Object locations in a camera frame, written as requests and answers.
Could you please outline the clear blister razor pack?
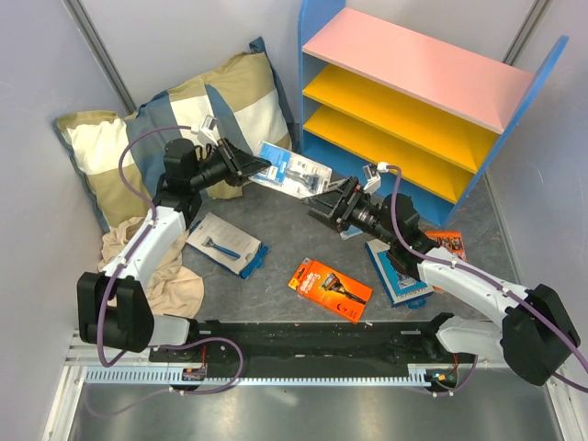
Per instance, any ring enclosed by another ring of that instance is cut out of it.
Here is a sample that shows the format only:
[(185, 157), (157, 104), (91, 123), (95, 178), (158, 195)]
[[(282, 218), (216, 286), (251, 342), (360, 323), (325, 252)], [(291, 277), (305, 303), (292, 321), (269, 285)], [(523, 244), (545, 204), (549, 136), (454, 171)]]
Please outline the clear blister razor pack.
[(260, 142), (255, 155), (269, 161), (270, 166), (251, 180), (288, 196), (316, 196), (324, 192), (331, 181), (330, 167), (272, 143)]

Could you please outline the orange Gillette Fusion5 box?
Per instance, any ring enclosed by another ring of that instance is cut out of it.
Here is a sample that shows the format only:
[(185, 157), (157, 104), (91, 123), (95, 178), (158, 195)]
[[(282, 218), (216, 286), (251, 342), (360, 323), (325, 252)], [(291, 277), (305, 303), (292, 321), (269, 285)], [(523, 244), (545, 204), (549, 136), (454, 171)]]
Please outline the orange Gillette Fusion5 box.
[(373, 289), (315, 259), (305, 258), (288, 286), (339, 317), (360, 322)]

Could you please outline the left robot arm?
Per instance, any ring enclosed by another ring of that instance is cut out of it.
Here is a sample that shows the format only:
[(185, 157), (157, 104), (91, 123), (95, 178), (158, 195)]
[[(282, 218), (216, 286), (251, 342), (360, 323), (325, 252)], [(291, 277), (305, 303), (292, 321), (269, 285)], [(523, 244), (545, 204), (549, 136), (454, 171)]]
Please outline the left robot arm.
[(164, 255), (196, 218), (202, 190), (221, 181), (239, 187), (270, 165), (226, 139), (218, 140), (204, 159), (197, 157), (189, 139), (165, 145), (164, 173), (143, 224), (109, 264), (97, 273), (83, 273), (77, 282), (80, 338), (96, 345), (103, 366), (116, 362), (106, 357), (108, 348), (125, 354), (161, 346), (182, 361), (198, 357), (202, 341), (189, 331), (189, 319), (154, 314), (147, 286)]

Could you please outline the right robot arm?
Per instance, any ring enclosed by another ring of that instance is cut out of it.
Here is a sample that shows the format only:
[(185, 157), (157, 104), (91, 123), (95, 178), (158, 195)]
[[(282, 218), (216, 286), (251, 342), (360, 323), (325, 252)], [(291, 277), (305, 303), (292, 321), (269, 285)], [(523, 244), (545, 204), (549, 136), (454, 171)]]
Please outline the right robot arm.
[(504, 362), (530, 384), (542, 386), (574, 356), (587, 365), (570, 315), (558, 293), (543, 284), (526, 288), (492, 276), (451, 254), (419, 227), (419, 213), (410, 197), (392, 192), (373, 202), (355, 177), (303, 199), (310, 215), (329, 228), (349, 227), (385, 243), (395, 270), (439, 287), (485, 316), (466, 320), (439, 315), (434, 330), (421, 338), (423, 355), (442, 361), (451, 353)]

